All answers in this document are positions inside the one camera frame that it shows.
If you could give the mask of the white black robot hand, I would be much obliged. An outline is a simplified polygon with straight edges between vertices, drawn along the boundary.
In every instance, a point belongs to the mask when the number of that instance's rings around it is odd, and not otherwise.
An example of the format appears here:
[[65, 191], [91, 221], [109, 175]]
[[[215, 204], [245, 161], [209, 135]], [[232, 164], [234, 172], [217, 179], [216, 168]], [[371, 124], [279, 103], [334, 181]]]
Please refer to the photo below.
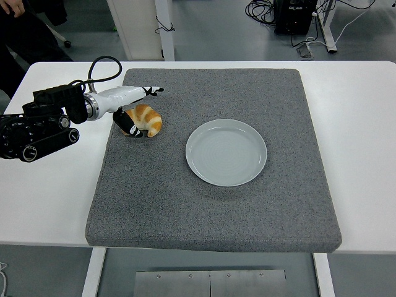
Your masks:
[[87, 93], [84, 97], [88, 120], [94, 121], [100, 119], [105, 113], [111, 113], [113, 121], [125, 136], [141, 137], [141, 131], [146, 130], [148, 137], [154, 137], [162, 127], [159, 113], [149, 105], [140, 104], [127, 111], [123, 110], [123, 106], [138, 102], [147, 95], [155, 96], [162, 91], [161, 87], [122, 86], [100, 93]]

